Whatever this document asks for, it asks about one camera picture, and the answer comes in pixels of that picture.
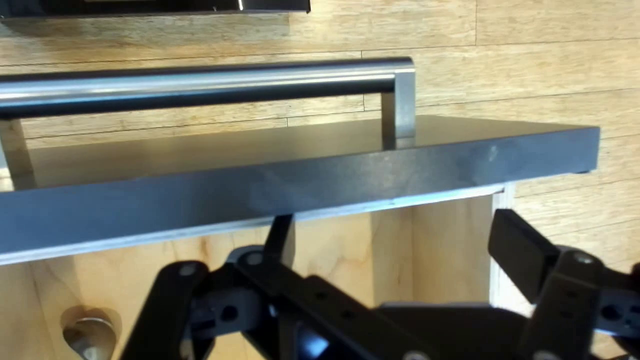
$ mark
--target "metal knob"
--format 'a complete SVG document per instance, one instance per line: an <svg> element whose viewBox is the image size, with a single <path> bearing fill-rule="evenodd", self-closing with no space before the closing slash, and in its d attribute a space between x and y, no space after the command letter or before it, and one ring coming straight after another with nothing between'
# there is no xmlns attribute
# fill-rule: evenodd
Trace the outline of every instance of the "metal knob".
<svg viewBox="0 0 640 360"><path fill-rule="evenodd" d="M73 309L63 320L62 335L79 360L110 360L115 347L115 331L101 309Z"/></svg>

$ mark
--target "metal handle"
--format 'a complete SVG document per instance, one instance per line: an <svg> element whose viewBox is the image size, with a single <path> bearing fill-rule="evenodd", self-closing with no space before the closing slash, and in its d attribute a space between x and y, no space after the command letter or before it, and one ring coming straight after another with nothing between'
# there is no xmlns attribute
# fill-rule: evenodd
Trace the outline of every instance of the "metal handle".
<svg viewBox="0 0 640 360"><path fill-rule="evenodd" d="M412 143L409 58L0 76L0 120L368 92L381 94L383 143Z"/></svg>

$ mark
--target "wooden wall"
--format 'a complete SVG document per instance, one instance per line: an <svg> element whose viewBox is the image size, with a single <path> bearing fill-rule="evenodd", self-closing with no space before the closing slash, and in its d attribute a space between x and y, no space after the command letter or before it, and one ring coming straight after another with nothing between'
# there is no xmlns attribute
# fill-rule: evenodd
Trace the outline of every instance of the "wooden wall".
<svg viewBox="0 0 640 360"><path fill-rule="evenodd" d="M538 179L516 208L556 241L640 259L640 3L630 0L313 0L312 14L6 20L0 72L406 54L421 114L599 124L599 169ZM29 147L374 117L377 97L22 121Z"/></svg>

